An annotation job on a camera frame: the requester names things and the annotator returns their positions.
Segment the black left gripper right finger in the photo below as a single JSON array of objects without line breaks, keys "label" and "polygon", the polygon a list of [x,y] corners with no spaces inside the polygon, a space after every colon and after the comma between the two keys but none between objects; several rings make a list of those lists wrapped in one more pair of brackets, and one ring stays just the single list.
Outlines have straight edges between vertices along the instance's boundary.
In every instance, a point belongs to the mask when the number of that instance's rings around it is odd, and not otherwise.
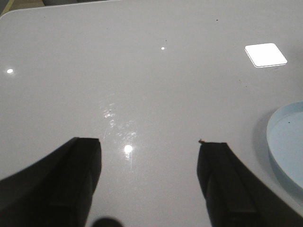
[{"label": "black left gripper right finger", "polygon": [[301,227],[303,218],[233,153],[199,141],[197,177],[213,227]]}]

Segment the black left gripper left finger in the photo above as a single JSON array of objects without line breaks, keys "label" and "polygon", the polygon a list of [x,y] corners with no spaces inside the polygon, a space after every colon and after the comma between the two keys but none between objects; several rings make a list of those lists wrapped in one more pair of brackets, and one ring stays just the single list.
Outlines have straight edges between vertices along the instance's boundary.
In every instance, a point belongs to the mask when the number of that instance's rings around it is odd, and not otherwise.
[{"label": "black left gripper left finger", "polygon": [[72,138],[0,181],[2,227],[83,227],[101,173],[101,143]]}]

